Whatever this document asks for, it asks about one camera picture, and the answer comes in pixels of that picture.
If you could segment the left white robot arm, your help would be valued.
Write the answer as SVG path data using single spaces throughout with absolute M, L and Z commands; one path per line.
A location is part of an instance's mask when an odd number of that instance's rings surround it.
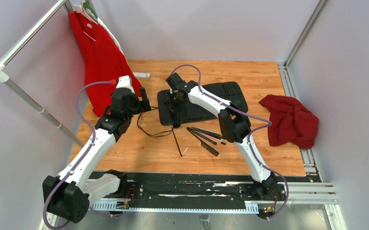
M 66 221 L 80 222 L 91 206 L 103 197 L 113 194 L 117 198 L 128 192 L 127 176 L 117 170 L 108 170 L 102 177 L 88 179 L 106 152 L 126 133 L 133 115 L 150 110 L 145 88 L 137 96 L 128 87 L 116 88 L 111 94 L 111 104 L 95 126 L 92 135 L 72 160 L 57 176 L 48 176 L 43 182 L 44 211 Z

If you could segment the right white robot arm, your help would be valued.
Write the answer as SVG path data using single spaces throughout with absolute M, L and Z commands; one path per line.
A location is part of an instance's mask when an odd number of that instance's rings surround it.
M 177 73 L 169 76 L 166 82 L 175 99 L 196 104 L 218 118 L 222 136 L 237 147 L 249 167 L 252 180 L 256 183 L 256 195 L 263 200 L 272 196 L 277 184 L 276 176 L 253 140 L 251 122 L 248 114 L 241 111 L 242 104 L 222 99 L 197 83 L 187 83 Z

